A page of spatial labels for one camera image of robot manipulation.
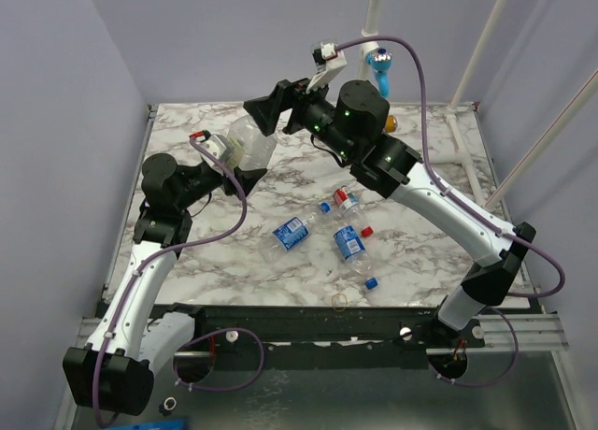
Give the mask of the large clear juice bottle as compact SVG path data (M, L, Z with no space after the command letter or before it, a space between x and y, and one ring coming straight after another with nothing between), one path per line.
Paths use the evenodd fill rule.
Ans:
M264 136L251 116L246 115L231 123L225 143L225 164L241 179L268 167L278 141L275 135Z

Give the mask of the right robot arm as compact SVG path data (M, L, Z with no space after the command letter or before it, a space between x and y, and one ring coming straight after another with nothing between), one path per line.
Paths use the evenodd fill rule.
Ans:
M335 104L327 101L326 88L311 92L307 84L306 79L280 81L269 95L248 100L243 108L266 136L276 131L280 114L289 111L285 133L306 129L340 157L362 186L414 210L472 257L461 285L443 301L429 327L436 345L453 346L475 315L503 303L534 228L493 218L462 193L439 187L439 177L428 173L421 155L384 132L390 105L370 82L346 82Z

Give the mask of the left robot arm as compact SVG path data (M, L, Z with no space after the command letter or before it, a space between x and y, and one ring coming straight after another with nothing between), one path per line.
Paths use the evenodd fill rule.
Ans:
M81 348L69 348L63 369L77 405L137 416L147 406L156 374L181 346L206 343L207 329L194 312L167 312L153 331L147 325L158 292L181 252L191 246L192 204L222 188L245 202L267 164L245 162L230 169L213 153L200 164L181 165L157 153L142 165L145 201L135 224L129 265L104 317Z

